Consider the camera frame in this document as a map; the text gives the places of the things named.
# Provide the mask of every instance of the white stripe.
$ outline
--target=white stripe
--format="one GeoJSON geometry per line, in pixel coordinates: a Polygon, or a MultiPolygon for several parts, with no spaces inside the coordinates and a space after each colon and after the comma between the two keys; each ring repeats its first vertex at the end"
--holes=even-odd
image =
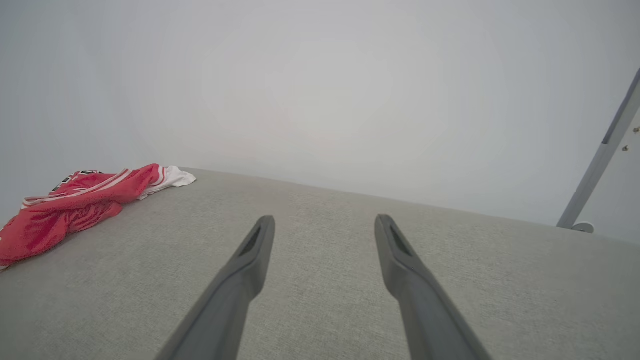
{"type": "Polygon", "coordinates": [[[83,191],[81,191],[81,192],[77,192],[77,193],[74,193],[74,194],[71,194],[71,195],[60,196],[60,195],[62,195],[62,194],[58,194],[58,195],[50,195],[50,196],[44,196],[44,197],[28,197],[27,199],[24,199],[23,205],[25,205],[25,206],[29,207],[29,206],[34,206],[34,205],[36,205],[36,204],[39,204],[39,203],[41,203],[41,202],[53,201],[53,200],[58,200],[58,199],[64,199],[64,198],[67,198],[67,197],[74,197],[74,196],[82,195],[82,194],[84,194],[84,193],[88,193],[88,192],[93,191],[93,190],[95,190],[95,189],[97,189],[97,188],[100,188],[101,186],[104,186],[104,185],[105,185],[105,184],[107,184],[108,182],[110,182],[110,181],[112,181],[112,180],[114,180],[114,179],[118,178],[119,176],[121,176],[122,174],[124,174],[124,173],[126,173],[126,172],[127,172],[128,174],[130,174],[130,173],[131,173],[131,170],[124,169],[124,170],[122,170],[119,174],[116,174],[116,175],[114,175],[114,176],[110,177],[109,179],[107,179],[107,180],[105,180],[105,181],[103,181],[103,182],[99,183],[98,185],[95,185],[95,186],[93,186],[93,187],[91,187],[91,188],[89,188],[89,189],[86,189],[86,190],[83,190],[83,191]]]}
{"type": "Polygon", "coordinates": [[[96,190],[95,192],[101,192],[103,190],[107,190],[108,188],[111,188],[112,186],[115,186],[116,184],[118,184],[120,181],[124,180],[127,176],[129,176],[129,174],[131,174],[133,171],[131,170],[127,170],[126,173],[122,174],[122,176],[120,176],[118,179],[115,179],[111,184],[108,184],[107,186],[100,188],[98,190],[96,190]]]}
{"type": "Polygon", "coordinates": [[[156,180],[152,184],[149,184],[148,186],[155,186],[155,185],[161,184],[163,181],[164,181],[164,168],[158,165],[158,180],[156,180]]]}

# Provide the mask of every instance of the clothing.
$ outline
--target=clothing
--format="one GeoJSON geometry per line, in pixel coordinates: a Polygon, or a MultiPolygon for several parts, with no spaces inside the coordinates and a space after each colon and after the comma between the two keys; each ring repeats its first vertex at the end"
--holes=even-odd
{"type": "Polygon", "coordinates": [[[195,179],[177,167],[158,164],[125,169],[119,174],[74,172],[48,196],[24,199],[18,215],[0,230],[0,270],[51,249],[67,233],[116,216],[122,204],[142,200],[171,186],[189,185],[195,179]]]}

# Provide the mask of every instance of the gray fabric upholstery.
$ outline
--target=gray fabric upholstery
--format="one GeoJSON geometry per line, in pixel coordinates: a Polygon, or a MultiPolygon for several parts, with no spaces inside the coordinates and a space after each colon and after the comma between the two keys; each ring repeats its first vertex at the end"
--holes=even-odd
{"type": "Polygon", "coordinates": [[[495,359],[640,359],[640,247],[255,177],[125,207],[0,274],[2,359],[152,359],[261,215],[276,219],[240,359],[408,359],[374,241],[392,215],[495,359]]]}

